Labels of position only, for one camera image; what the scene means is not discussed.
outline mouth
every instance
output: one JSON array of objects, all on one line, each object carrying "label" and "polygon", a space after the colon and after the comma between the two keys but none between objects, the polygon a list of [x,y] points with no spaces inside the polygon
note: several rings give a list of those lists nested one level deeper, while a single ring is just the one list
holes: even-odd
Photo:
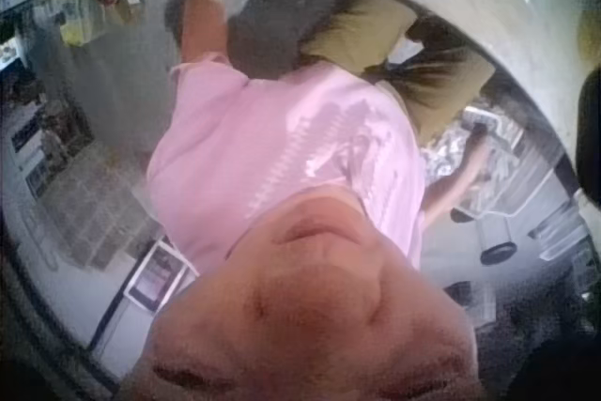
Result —
[{"label": "mouth", "polygon": [[342,226],[342,222],[340,222],[340,224],[336,224],[336,221],[316,219],[305,219],[294,224],[284,233],[284,235],[281,239],[278,240],[278,242],[279,244],[284,244],[292,241],[297,241],[299,239],[308,239],[310,237],[315,237],[324,234],[335,235],[342,239],[351,241],[355,244],[361,244],[359,234],[355,232],[351,227]]}]

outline raised arm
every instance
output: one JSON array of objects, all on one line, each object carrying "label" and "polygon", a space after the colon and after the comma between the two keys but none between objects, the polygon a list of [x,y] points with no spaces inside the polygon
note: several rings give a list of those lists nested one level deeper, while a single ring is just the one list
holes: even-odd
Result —
[{"label": "raised arm", "polygon": [[222,0],[186,0],[182,63],[193,62],[210,52],[227,55],[227,20]]},{"label": "raised arm", "polygon": [[485,139],[485,130],[475,131],[466,143],[465,154],[459,168],[450,176],[443,177],[427,188],[422,202],[424,228],[455,207],[478,177],[490,152]]}]

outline desk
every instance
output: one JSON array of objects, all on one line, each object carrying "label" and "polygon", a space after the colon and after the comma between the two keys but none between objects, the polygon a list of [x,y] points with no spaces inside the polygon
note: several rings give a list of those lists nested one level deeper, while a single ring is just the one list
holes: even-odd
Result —
[{"label": "desk", "polygon": [[[578,53],[578,25],[583,9],[600,0],[409,1],[446,20],[505,68],[575,159],[578,97],[593,69]],[[596,244],[601,249],[601,241]]]}]

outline hand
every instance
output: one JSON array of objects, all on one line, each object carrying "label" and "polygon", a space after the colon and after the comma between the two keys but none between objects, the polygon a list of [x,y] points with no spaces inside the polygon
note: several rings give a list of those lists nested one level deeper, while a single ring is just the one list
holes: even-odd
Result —
[{"label": "hand", "polygon": [[490,146],[487,142],[488,132],[482,124],[474,127],[470,138],[466,142],[463,161],[461,162],[461,171],[469,183],[472,183],[480,174],[488,162],[490,155]]}]

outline pink shirt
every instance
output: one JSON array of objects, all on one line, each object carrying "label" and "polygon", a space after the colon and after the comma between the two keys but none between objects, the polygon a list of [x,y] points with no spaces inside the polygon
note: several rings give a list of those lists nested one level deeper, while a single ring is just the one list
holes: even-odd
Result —
[{"label": "pink shirt", "polygon": [[322,62],[250,80],[222,57],[178,67],[171,127],[148,168],[159,220],[203,273],[291,195],[348,187],[375,227],[419,266],[424,164],[384,90]]}]

